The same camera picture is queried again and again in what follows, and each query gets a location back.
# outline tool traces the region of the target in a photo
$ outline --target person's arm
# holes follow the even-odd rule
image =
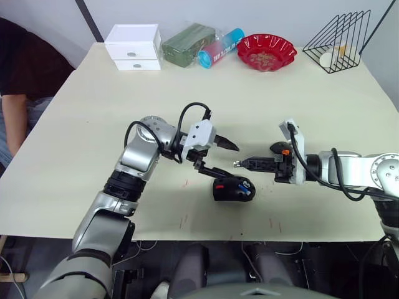
[[[2,114],[6,124],[7,146],[15,156],[26,138],[26,95],[3,95]]]

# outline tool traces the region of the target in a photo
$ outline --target dark shirt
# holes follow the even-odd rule
[[[74,68],[46,41],[0,18],[0,94],[54,96]]]

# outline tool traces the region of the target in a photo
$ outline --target black wire rack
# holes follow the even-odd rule
[[[370,13],[368,10],[336,15],[303,51],[328,74],[358,66]]]

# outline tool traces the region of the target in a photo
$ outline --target red bowl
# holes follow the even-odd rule
[[[272,34],[253,34],[237,45],[241,60],[261,72],[278,70],[294,61],[297,51],[288,41]]]

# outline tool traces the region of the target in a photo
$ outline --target computer mouse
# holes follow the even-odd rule
[[[256,193],[254,184],[242,176],[216,178],[212,191],[215,201],[251,201]]]

